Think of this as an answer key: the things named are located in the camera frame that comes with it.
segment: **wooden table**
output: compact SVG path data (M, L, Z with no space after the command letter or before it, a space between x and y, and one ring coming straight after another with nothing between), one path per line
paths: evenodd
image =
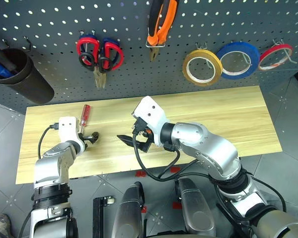
M204 124L212 133L231 141L237 147L239 156L282 151L258 86L159 95L153 98L172 123L196 121ZM37 145L44 129L58 122L59 117L80 118L84 104L92 106L85 134L98 131L100 138L94 145L88 142L87 150L76 158L70 168L70 177L139 169L133 148L125 145L116 135L131 135L131 127L135 122L131 112L140 99L124 98L27 108L16 184L33 182ZM59 142L58 131L49 130L41 152ZM174 153L164 151L154 144L148 153L141 152L141 158L148 168L165 166L174 157ZM192 157L181 153L178 163L192 160Z

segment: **orange pliers handle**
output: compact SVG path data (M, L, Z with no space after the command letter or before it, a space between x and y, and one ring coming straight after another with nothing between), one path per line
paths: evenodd
M167 40L167 35L177 13L179 0L169 0L168 11L161 29L158 30L160 14L164 0L153 0L149 15L149 34L147 41L151 46L162 45Z

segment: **cable connector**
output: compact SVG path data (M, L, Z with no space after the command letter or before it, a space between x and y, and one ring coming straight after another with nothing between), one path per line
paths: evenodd
M144 131L147 127L147 122L145 122L141 118L137 118L134 126L133 126L133 134L139 135L140 132Z
M56 122L56 123L54 123L53 125L50 125L50 128L52 129L54 129L54 130L58 130L59 129L59 123L58 122Z

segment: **screwdriver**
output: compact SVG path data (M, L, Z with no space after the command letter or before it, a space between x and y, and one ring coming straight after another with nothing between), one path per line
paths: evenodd
M84 127L87 124L88 118L89 118L89 113L90 113L90 105L85 104L83 107L83 112L80 117L80 133L84 133Z

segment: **black cable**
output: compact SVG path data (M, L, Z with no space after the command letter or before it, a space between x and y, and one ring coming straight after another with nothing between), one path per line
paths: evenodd
M41 159L41 144L42 144L42 140L43 140L45 134L48 132L48 130L52 128L52 126L53 125L49 125L49 127L44 130L44 132L41 135L41 138L39 140L39 144L38 144L38 158L39 158L39 160Z
M282 202L283 211L284 211L284 212L287 212L286 202L285 202L283 196L282 196L276 189L274 189L273 187L271 187L269 184L263 182L262 180L259 180L258 178L254 178L254 177L252 176L252 179L254 179L256 182L259 182L259 183L261 183L262 185L268 187L269 189L273 190L273 191L277 194L277 196L279 197L280 201Z
M145 167L145 165L143 164L143 162L141 161L140 159L140 155L139 155L139 151L138 151L138 148L137 148L137 144L136 144L136 136L137 134L133 134L133 145L134 145L134 151L135 151L135 155L136 155L136 159L140 165L140 167L147 173L147 175L156 180L156 181L159 181L159 182L165 182L165 181L170 181L170 180L173 180L175 178L179 178L179 177L182 177L182 176L188 176L188 175L195 175L194 173L186 173L186 174L181 174L183 171L185 171L187 168L189 168L191 165L195 164L196 162L198 162L198 160L193 160L191 161L189 164L187 164L184 168L182 168L180 171L176 172L175 174L167 177L167 178L158 178L156 176L154 176L152 173L149 172L149 170Z
M180 151L175 150L175 152L177 152L177 156L175 157L175 159L167 167L164 168L164 170L158 175L158 178L161 178L162 175L164 175L172 166L174 166L175 163L178 162L178 160L180 158Z
M27 224L27 222L28 222L28 220L29 220L29 218L30 218L30 216L31 216L31 212L32 212L32 210L28 213L28 215L27 215L26 218L24 219L24 222L23 222L23 224L22 224L22 227L21 227L21 229L20 229L20 231L19 231L18 238L22 238L22 235L23 235L23 231L24 231L25 225Z

